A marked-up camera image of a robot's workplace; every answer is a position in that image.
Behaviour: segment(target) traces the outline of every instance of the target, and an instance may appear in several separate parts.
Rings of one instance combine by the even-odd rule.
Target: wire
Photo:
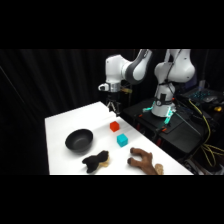
[[[191,126],[180,114],[178,114],[177,112],[175,112],[175,114],[181,119],[183,120],[188,126],[190,126],[195,132],[197,132],[200,136],[201,136],[201,133],[198,132],[193,126]]]
[[[194,107],[194,108],[195,108],[195,109],[196,109],[196,110],[203,116],[203,119],[204,119],[204,121],[205,121],[205,123],[206,123],[206,125],[207,125],[207,127],[208,127],[208,132],[209,132],[206,141],[205,141],[205,142],[204,142],[204,143],[203,143],[203,144],[196,150],[196,152],[194,153],[194,155],[195,155],[195,154],[197,153],[197,151],[201,148],[201,149],[203,150],[204,154],[205,154],[205,157],[206,157],[206,159],[207,159],[209,165],[210,165],[211,167],[215,167],[215,166],[216,166],[215,155],[221,155],[221,156],[224,156],[224,154],[214,152],[214,151],[211,150],[211,148],[216,149],[216,150],[219,150],[219,151],[221,151],[221,152],[224,152],[224,150],[222,150],[222,149],[220,149],[220,148],[217,148],[217,147],[215,147],[215,146],[206,144],[206,143],[208,142],[208,140],[210,139],[210,137],[211,137],[211,129],[210,129],[210,126],[209,126],[209,124],[208,124],[208,121],[207,121],[207,119],[205,118],[205,116],[203,115],[203,113],[198,109],[198,107],[195,106],[195,105],[191,102],[191,100],[189,100],[189,102],[190,102],[190,104],[191,104],[191,105],[192,105],[192,106],[193,106],[193,107]],[[212,164],[211,161],[209,160],[206,151],[211,153],[212,158],[213,158],[213,160],[214,160],[214,164]]]

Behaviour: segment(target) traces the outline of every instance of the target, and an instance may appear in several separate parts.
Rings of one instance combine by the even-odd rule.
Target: brown plush toy
[[[90,156],[82,161],[83,164],[87,165],[87,173],[93,173],[100,167],[108,167],[109,165],[109,152],[103,151],[97,156]]]
[[[152,165],[153,155],[152,153],[147,153],[142,149],[131,149],[132,154],[138,154],[142,157],[142,162],[137,161],[133,158],[128,160],[128,164],[134,167],[140,168],[147,175],[163,175],[163,166],[156,164],[155,168]]]

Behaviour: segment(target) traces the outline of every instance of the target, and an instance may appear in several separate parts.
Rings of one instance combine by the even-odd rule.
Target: black bowl
[[[75,153],[83,154],[88,152],[92,145],[93,133],[89,130],[82,129],[71,133],[65,141],[68,149]]]

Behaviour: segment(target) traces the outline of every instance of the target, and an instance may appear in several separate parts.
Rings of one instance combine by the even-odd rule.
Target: toy block
[[[110,124],[110,129],[113,132],[116,132],[116,131],[120,130],[120,125],[115,121],[115,122]]]
[[[124,147],[128,144],[128,138],[122,134],[117,136],[117,143],[120,145],[120,147]]]

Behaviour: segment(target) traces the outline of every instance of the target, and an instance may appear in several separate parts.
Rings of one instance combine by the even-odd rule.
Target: red cube
[[[115,121],[115,122],[110,124],[110,129],[113,132],[116,132],[116,131],[120,130],[120,125]]]

